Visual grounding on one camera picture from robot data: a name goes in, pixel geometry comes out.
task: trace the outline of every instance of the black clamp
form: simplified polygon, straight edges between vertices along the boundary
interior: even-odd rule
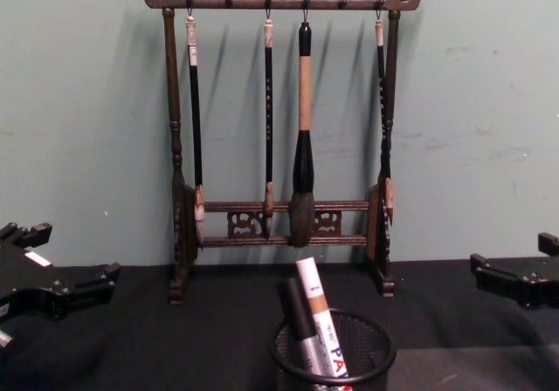
[[[470,256],[470,271],[483,291],[514,299],[524,308],[559,308],[559,239],[547,233],[538,236],[538,250],[548,257],[530,259],[521,270],[505,269],[479,254]]]
[[[0,323],[23,314],[62,319],[111,300],[119,264],[72,282],[36,251],[25,249],[48,243],[51,233],[49,223],[30,230],[9,223],[0,229]]]

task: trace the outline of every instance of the white marker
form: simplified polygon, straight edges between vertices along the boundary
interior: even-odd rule
[[[311,307],[316,330],[326,346],[333,376],[337,378],[347,377],[349,376],[348,369],[343,359],[342,349],[335,332],[334,321],[332,320],[328,302],[322,289],[321,278],[318,274],[314,258],[309,257],[299,260],[297,262],[297,271],[299,272],[300,280]],[[351,386],[338,387],[340,391],[351,391],[352,389]]]

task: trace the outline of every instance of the mesh pencil holder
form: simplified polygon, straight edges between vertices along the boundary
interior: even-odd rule
[[[349,377],[329,378],[305,369],[298,343],[284,320],[270,353],[276,362],[277,391],[385,391],[396,358],[396,344],[382,325],[336,309],[330,310]]]

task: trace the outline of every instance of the white label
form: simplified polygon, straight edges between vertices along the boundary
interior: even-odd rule
[[[198,65],[195,46],[189,46],[189,57],[190,57],[190,65],[192,66]]]
[[[189,46],[196,46],[196,22],[193,16],[188,16],[186,19],[186,37]]]
[[[376,30],[376,46],[384,46],[384,37],[382,30]]]
[[[39,254],[37,254],[34,251],[30,251],[29,253],[26,253],[25,255],[28,258],[30,258],[31,260],[33,260],[35,263],[39,263],[43,267],[51,265],[51,262],[49,262],[46,258],[43,258],[43,257],[39,256]]]
[[[272,25],[268,23],[264,25],[264,47],[272,47]]]
[[[0,306],[0,318],[4,315],[8,315],[8,311],[10,310],[10,304]]]

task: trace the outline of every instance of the wooden post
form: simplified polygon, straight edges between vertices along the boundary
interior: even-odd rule
[[[175,269],[169,290],[169,302],[176,302],[182,296],[188,271],[186,256],[184,208],[183,146],[181,144],[181,106],[178,91],[178,71],[176,69],[175,11],[163,9],[165,28],[165,62],[167,66],[167,97],[171,131],[171,153],[173,161],[172,197]]]
[[[389,30],[388,30],[388,51],[386,55],[386,76],[384,81],[384,111],[386,113],[386,135],[385,142],[381,146],[381,160],[390,162],[390,150],[392,148],[392,127],[394,125],[394,105],[396,98],[396,69],[397,69],[397,56],[398,56],[398,26],[400,24],[400,11],[391,11],[388,15]],[[386,186],[381,187],[380,197],[385,197]],[[384,274],[390,275],[389,253],[383,246],[385,241],[377,241],[376,245],[380,248],[376,253],[376,264]]]

